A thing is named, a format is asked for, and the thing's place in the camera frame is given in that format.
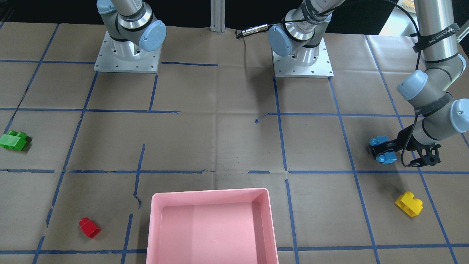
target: pink tray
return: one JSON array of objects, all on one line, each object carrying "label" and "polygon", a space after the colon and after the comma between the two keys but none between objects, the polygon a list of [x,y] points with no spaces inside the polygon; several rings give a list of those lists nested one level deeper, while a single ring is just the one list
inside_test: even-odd
[{"label": "pink tray", "polygon": [[278,264],[265,188],[155,194],[147,264]]}]

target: metal tube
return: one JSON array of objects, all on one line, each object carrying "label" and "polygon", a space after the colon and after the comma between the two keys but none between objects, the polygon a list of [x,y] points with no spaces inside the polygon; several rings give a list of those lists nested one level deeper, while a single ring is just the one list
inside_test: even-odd
[{"label": "metal tube", "polygon": [[132,16],[143,6],[142,0],[111,0],[116,7],[117,13],[122,16]]},{"label": "metal tube", "polygon": [[[422,36],[436,34],[454,23],[450,0],[415,0],[415,6]],[[434,62],[457,53],[456,36],[453,35],[424,49],[424,58],[427,62]]]}]

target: white mounting plate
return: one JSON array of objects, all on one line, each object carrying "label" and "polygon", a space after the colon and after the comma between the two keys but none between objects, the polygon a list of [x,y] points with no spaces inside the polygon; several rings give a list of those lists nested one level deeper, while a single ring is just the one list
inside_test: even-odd
[{"label": "white mounting plate", "polygon": [[329,78],[334,76],[324,39],[319,43],[319,56],[316,63],[309,67],[294,64],[291,56],[280,57],[272,51],[273,67],[276,77]]},{"label": "white mounting plate", "polygon": [[159,66],[159,55],[161,47],[135,61],[123,61],[113,54],[112,39],[106,31],[98,58],[94,65],[94,71],[101,72],[134,72],[134,73],[157,73]]}]

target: building block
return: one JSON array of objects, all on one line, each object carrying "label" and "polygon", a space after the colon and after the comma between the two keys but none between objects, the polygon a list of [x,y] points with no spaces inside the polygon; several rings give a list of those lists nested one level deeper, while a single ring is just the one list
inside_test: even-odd
[{"label": "building block", "polygon": [[422,204],[423,202],[414,198],[414,194],[411,192],[405,192],[403,195],[399,196],[396,201],[396,205],[410,217],[418,216],[418,214],[420,214],[420,211],[423,209]]},{"label": "building block", "polygon": [[27,135],[23,132],[18,133],[11,130],[8,134],[3,134],[0,137],[0,147],[22,151],[26,145],[26,137]]},{"label": "building block", "polygon": [[80,229],[89,238],[94,238],[101,231],[101,229],[88,217],[80,220]]}]

